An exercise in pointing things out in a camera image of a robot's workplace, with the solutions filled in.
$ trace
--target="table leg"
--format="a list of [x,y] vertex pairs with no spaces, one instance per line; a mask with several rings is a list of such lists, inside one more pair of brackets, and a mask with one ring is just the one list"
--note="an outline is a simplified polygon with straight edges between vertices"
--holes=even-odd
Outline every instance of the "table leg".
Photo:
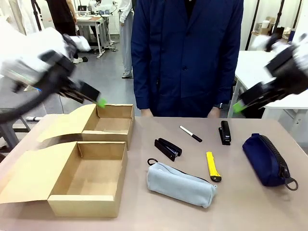
[[79,33],[80,33],[80,36],[85,36],[85,33],[83,32],[83,26],[78,26],[79,28]]
[[228,111],[227,118],[233,117],[233,105],[235,105],[237,98],[240,94],[241,86],[242,86],[241,82],[239,80],[237,80],[236,85],[235,85],[235,89],[234,89],[234,92],[233,92],[233,96],[232,96],[232,99],[231,99],[230,108],[229,108],[229,111]]
[[112,45],[112,43],[111,43],[111,38],[110,38],[110,32],[109,32],[109,19],[107,19],[108,20],[108,22],[106,23],[106,25],[108,26],[108,39],[109,39],[109,45]]
[[99,36],[99,34],[98,34],[99,28],[100,28],[100,25],[99,25],[99,24],[96,24],[96,25],[95,25],[95,29],[96,29],[96,38],[97,38],[98,50],[99,50],[99,52],[100,52],[99,55],[96,57],[97,59],[99,59],[99,58],[103,55],[103,53],[102,53],[102,48],[101,48],[101,44],[100,44],[100,36]]
[[297,132],[297,129],[301,126],[302,121],[304,120],[306,113],[308,110],[306,109],[299,109],[293,119],[293,124],[290,129],[291,136],[295,137],[295,133]]
[[100,29],[100,39],[101,39],[101,42],[102,42],[102,46],[106,47],[107,43],[106,43],[106,39],[105,39],[105,36],[104,36],[105,30],[102,29],[103,26],[104,26],[104,23],[101,23],[100,26],[99,26],[99,29]]
[[27,122],[25,122],[24,118],[20,117],[19,118],[21,120],[21,122],[23,122],[24,126],[26,127],[27,131],[31,131],[30,127],[28,126]]
[[19,143],[12,124],[1,124],[0,133],[8,143],[10,149],[13,149]]

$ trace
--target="robotic arm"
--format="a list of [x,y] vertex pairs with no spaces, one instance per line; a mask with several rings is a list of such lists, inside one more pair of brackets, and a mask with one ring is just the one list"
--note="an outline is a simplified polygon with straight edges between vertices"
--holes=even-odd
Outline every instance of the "robotic arm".
[[[75,83],[70,79],[75,69],[71,58],[77,49],[84,51],[90,49],[85,38],[68,35],[62,37],[53,28],[47,28],[29,36],[21,35],[16,31],[12,32],[13,29],[7,25],[3,25],[1,29],[5,31],[7,38],[11,39],[16,35],[18,44],[22,44],[22,48],[18,50],[19,53],[5,54],[4,52],[0,57],[2,59],[0,75],[15,82],[13,91],[16,93],[30,85],[37,88],[40,94],[17,108],[0,113],[0,124],[19,118],[54,93],[80,103],[84,100],[97,103],[100,95],[98,90],[83,81]],[[5,46],[11,48],[12,46],[7,43]]]
[[290,94],[298,95],[308,89],[308,35],[303,34],[300,42],[289,45],[280,44],[273,35],[266,46],[279,50],[266,66],[273,80],[269,83],[259,82],[240,95],[240,100],[233,106],[236,113],[248,108],[259,109],[270,102]]

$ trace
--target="white desk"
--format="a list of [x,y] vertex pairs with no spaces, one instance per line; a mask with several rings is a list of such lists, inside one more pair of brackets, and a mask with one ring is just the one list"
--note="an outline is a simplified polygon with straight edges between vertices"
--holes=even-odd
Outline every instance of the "white desk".
[[[240,51],[235,71],[238,81],[231,100],[228,118],[233,116],[232,106],[237,102],[241,87],[246,90],[261,81],[271,79],[271,75],[264,67],[274,56],[273,52]],[[308,90],[299,95],[289,95],[282,100],[269,103],[265,106],[262,118],[279,120],[282,110],[293,118],[293,125],[289,131],[293,135],[308,111]]]
[[88,33],[89,37],[90,36],[89,26],[95,26],[97,44],[99,49],[99,55],[97,56],[97,59],[99,59],[105,53],[105,50],[103,50],[101,46],[104,46],[106,49],[112,49],[113,51],[116,50],[115,45],[111,43],[109,29],[107,28],[107,32],[105,31],[104,22],[106,22],[108,25],[109,16],[110,16],[109,14],[104,14],[102,16],[90,15],[91,19],[89,19],[88,16],[85,17],[85,19],[82,19],[82,17],[80,16],[77,18],[76,25],[81,28],[80,35],[82,36],[85,36],[85,34]]

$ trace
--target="lab coat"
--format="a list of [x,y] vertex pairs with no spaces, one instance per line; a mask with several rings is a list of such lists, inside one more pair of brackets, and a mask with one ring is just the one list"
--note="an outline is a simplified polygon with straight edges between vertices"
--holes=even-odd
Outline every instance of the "lab coat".
[[0,0],[0,16],[2,16],[2,19],[6,19],[6,17],[9,17],[8,22],[10,23],[10,25],[17,31],[19,31],[18,29],[18,25],[17,22],[15,20],[12,8],[10,6],[10,3],[8,0]]
[[207,117],[227,103],[240,48],[244,0],[138,0],[131,54],[139,109]]
[[[18,2],[21,15],[22,15],[22,22],[23,22],[26,35],[30,35],[35,32],[38,32],[39,28],[35,20],[35,16],[33,14],[33,8],[32,8],[31,1],[30,0],[17,0],[17,2]],[[44,29],[44,25],[41,20],[39,20],[39,23],[40,23],[41,28]]]

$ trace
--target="cardboard box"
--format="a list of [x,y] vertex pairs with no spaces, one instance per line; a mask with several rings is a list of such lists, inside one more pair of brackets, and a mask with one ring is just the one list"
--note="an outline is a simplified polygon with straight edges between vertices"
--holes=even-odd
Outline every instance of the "cardboard box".
[[255,26],[255,30],[252,34],[254,35],[271,35],[271,31],[275,25],[276,18],[266,17],[267,21],[269,21],[269,25],[267,28],[262,28],[262,23],[257,23]]
[[39,142],[68,134],[81,134],[82,141],[125,141],[127,149],[134,126],[134,105],[84,105],[70,114],[60,115],[38,138]]
[[60,217],[117,217],[126,165],[125,142],[28,151],[0,182],[0,204],[47,200]]

